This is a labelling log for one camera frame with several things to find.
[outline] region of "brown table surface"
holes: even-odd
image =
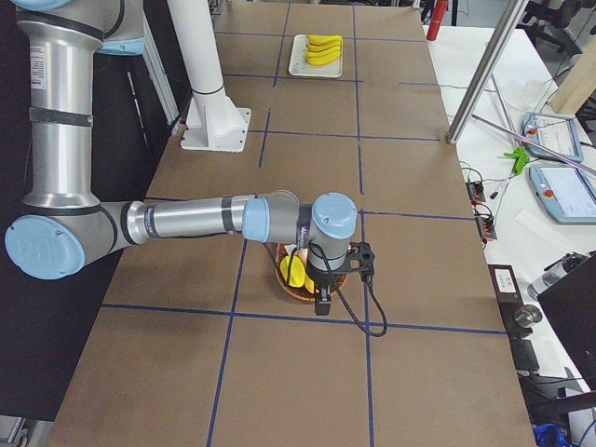
[[[295,34],[341,34],[342,77],[291,77]],[[241,237],[128,249],[48,445],[534,445],[419,14],[231,3],[216,38],[246,148],[173,139],[148,196],[351,196],[388,333],[339,302],[316,317]],[[344,290],[378,329],[359,278]]]

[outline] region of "banana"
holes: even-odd
[[[336,49],[335,51],[333,51],[325,56],[320,56],[320,57],[316,57],[316,58],[306,57],[306,61],[310,65],[315,65],[315,66],[327,65],[328,63],[332,63],[333,61],[338,60],[341,54],[342,54],[342,52],[339,49]]]
[[[310,45],[325,45],[329,44],[330,42],[341,42],[343,40],[341,35],[334,34],[334,35],[315,35],[309,34],[308,35],[308,43]]]
[[[323,44],[323,45],[312,45],[312,44],[308,44],[308,51],[312,51],[315,53],[318,53],[320,51],[324,51],[326,49],[332,48],[332,47],[340,47],[342,45],[342,41],[341,40],[332,40],[331,42],[328,42],[327,44]]]
[[[306,58],[321,58],[323,56],[327,56],[328,54],[332,54],[335,51],[341,51],[341,47],[339,45],[336,45],[334,47],[330,47],[327,49],[324,49],[322,51],[318,51],[318,52],[314,52],[314,51],[307,51],[305,52]]]

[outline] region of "red object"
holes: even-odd
[[[430,26],[428,27],[427,40],[436,40],[437,34],[439,34],[440,23],[443,21],[445,11],[449,6],[449,0],[437,0],[435,5],[435,11],[432,13],[430,19]]]

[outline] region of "green clip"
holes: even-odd
[[[515,158],[515,164],[513,165],[513,175],[520,175],[523,171],[525,165],[528,164],[530,161],[530,157],[526,154],[525,149],[519,146],[513,152],[505,152],[504,156],[510,156],[511,158]]]

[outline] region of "white pole base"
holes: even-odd
[[[191,100],[186,118],[187,130],[184,133],[181,147],[192,151],[242,152],[251,122],[251,109],[236,107],[229,98],[224,104],[224,116],[221,108],[215,111],[209,106],[204,107],[204,114],[198,111],[195,98]],[[205,116],[207,126],[203,124],[201,116]],[[221,130],[222,122],[228,123]]]

